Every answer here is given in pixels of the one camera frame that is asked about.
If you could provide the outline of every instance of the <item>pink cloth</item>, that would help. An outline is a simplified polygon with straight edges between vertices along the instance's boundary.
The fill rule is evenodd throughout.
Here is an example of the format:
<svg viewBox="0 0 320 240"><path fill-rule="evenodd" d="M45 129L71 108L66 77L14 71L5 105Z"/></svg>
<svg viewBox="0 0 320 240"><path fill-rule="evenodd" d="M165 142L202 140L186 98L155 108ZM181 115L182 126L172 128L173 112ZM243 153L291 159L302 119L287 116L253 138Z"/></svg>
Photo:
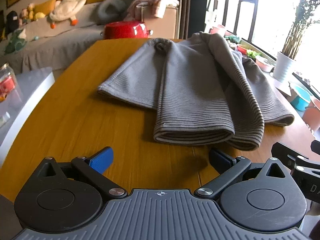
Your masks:
<svg viewBox="0 0 320 240"><path fill-rule="evenodd" d="M128 15L124 20L130 20L132 18L135 18L136 8L138 6L143 6L143 5L151 5L152 14L155 17L163 18L166 6L167 5L178 6L179 1L178 0L134 0L129 6L127 10Z"/></svg>

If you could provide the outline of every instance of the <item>gray pillow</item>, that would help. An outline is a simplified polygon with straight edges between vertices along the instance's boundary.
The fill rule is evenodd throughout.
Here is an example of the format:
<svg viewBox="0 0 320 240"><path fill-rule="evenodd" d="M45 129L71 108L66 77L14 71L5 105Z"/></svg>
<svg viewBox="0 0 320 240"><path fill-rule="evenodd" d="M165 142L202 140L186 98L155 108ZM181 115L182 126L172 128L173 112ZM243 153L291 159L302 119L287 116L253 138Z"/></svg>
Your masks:
<svg viewBox="0 0 320 240"><path fill-rule="evenodd" d="M104 0L98 8L99 24L122 21L128 5L124 0Z"/></svg>

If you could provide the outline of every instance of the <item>white flower pot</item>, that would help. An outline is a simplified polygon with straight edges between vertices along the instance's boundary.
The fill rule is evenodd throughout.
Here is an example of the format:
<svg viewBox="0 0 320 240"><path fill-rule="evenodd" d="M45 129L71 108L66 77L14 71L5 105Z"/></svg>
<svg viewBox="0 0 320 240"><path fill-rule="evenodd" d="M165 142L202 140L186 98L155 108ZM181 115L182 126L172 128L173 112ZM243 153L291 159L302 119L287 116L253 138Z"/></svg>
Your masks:
<svg viewBox="0 0 320 240"><path fill-rule="evenodd" d="M281 52L278 52L275 70L273 71L273 78L280 82L287 81L294 70L295 63L295 60L290 59Z"/></svg>

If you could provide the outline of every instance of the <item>red pot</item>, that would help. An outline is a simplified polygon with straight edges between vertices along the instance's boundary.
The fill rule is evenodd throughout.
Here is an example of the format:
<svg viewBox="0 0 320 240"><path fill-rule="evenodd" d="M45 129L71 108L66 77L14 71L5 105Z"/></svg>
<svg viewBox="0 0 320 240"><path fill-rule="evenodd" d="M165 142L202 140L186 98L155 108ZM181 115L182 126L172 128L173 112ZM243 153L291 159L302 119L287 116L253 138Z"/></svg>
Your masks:
<svg viewBox="0 0 320 240"><path fill-rule="evenodd" d="M109 23L104 27L104 39L147 38L151 31L140 21Z"/></svg>
<svg viewBox="0 0 320 240"><path fill-rule="evenodd" d="M241 52L243 55L247 55L247 49L241 47L240 45L237 46L237 50Z"/></svg>

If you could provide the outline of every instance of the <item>glass jar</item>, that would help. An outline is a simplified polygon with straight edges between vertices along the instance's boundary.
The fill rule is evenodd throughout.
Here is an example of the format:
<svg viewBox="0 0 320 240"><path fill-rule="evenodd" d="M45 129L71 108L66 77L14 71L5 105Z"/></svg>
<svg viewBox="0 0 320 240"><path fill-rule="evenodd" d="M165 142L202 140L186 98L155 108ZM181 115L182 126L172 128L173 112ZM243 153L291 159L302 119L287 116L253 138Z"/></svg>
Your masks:
<svg viewBox="0 0 320 240"><path fill-rule="evenodd" d="M0 68L0 93L9 94L17 86L17 79L8 63Z"/></svg>

